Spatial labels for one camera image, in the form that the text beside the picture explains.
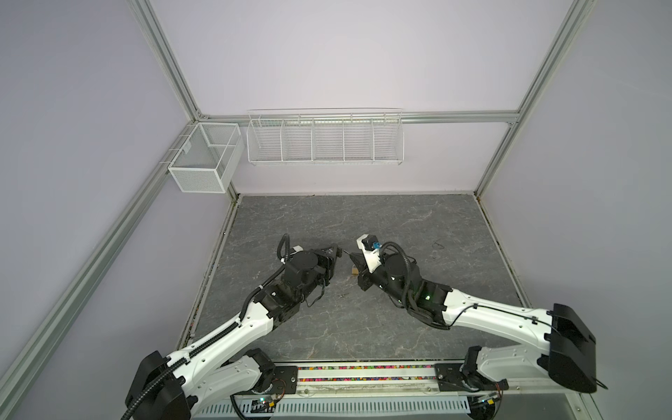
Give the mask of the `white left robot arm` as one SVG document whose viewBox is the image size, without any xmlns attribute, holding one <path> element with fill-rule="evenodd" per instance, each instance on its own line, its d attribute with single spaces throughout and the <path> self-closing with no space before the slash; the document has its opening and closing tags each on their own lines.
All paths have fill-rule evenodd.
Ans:
<svg viewBox="0 0 672 420">
<path fill-rule="evenodd" d="M 299 312 L 313 291 L 323 292 L 342 251 L 286 250 L 281 267 L 255 287 L 241 311 L 202 339 L 169 355 L 155 351 L 138 366 L 125 399 L 124 419 L 190 419 L 227 397 L 264 391 L 275 363 L 248 345 Z"/>
</svg>

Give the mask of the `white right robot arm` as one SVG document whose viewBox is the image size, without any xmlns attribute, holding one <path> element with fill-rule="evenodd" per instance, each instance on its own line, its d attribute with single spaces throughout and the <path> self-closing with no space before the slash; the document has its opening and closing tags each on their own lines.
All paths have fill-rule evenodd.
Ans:
<svg viewBox="0 0 672 420">
<path fill-rule="evenodd" d="M 456 390 L 494 390 L 510 379 L 548 377 L 572 391 L 592 394 L 603 387 L 597 375 L 594 334 L 564 304 L 552 309 L 511 306 L 474 297 L 423 278 L 418 263 L 393 241 L 364 234 L 350 255 L 364 291 L 375 286 L 393 304 L 427 327 L 471 328 L 510 343 L 472 346 L 448 383 Z"/>
</svg>

